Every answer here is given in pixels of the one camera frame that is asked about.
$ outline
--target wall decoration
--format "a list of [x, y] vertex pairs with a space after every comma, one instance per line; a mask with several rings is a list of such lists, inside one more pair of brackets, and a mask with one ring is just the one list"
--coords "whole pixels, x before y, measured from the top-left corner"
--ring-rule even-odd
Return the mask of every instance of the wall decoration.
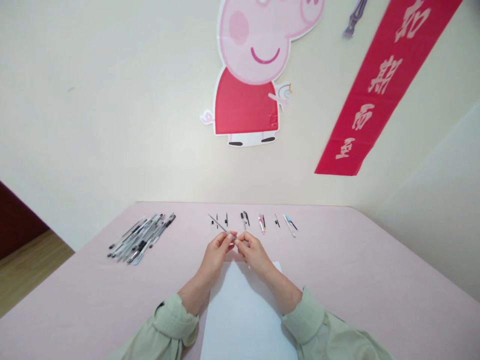
[[391, 0], [316, 174], [355, 176], [462, 0]]
[[348, 22], [348, 27], [343, 32], [343, 37], [345, 39], [351, 39], [354, 36], [355, 32], [355, 25], [359, 22], [362, 18], [365, 10], [365, 6], [367, 6], [367, 0], [358, 0], [356, 3], [355, 9], [350, 15], [350, 21]]
[[292, 94], [290, 83], [276, 84], [291, 42], [318, 22], [325, 0], [222, 0], [217, 24], [223, 62], [212, 110], [200, 117], [233, 147], [269, 144], [280, 128]]

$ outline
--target sleeve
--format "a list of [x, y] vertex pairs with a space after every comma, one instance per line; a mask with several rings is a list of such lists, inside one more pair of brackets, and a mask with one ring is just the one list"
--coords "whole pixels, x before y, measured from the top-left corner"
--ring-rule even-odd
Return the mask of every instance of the sleeve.
[[162, 302], [154, 314], [108, 360], [179, 360], [193, 345], [199, 317], [187, 313], [178, 294]]
[[282, 323], [297, 342], [299, 360], [393, 360], [366, 331], [354, 329], [325, 311], [306, 287], [301, 301], [283, 316]]

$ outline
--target peppa pig face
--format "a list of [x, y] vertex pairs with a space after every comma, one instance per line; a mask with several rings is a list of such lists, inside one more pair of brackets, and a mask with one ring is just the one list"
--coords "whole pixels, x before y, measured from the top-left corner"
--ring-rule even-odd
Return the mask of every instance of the peppa pig face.
[[292, 40], [318, 22], [325, 0], [223, 0], [218, 44], [238, 80], [266, 84], [284, 70]]

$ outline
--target wooden floor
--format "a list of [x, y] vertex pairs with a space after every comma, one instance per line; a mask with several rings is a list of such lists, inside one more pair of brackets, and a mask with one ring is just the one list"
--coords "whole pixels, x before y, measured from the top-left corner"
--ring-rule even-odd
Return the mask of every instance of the wooden floor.
[[0, 318], [73, 254], [74, 251], [49, 230], [0, 260]]

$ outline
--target right hand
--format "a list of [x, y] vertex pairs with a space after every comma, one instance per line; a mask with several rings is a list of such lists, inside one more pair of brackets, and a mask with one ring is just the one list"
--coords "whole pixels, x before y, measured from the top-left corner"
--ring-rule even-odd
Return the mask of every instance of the right hand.
[[235, 240], [235, 246], [260, 279], [264, 279], [270, 271], [276, 270], [260, 240], [251, 233], [242, 233]]

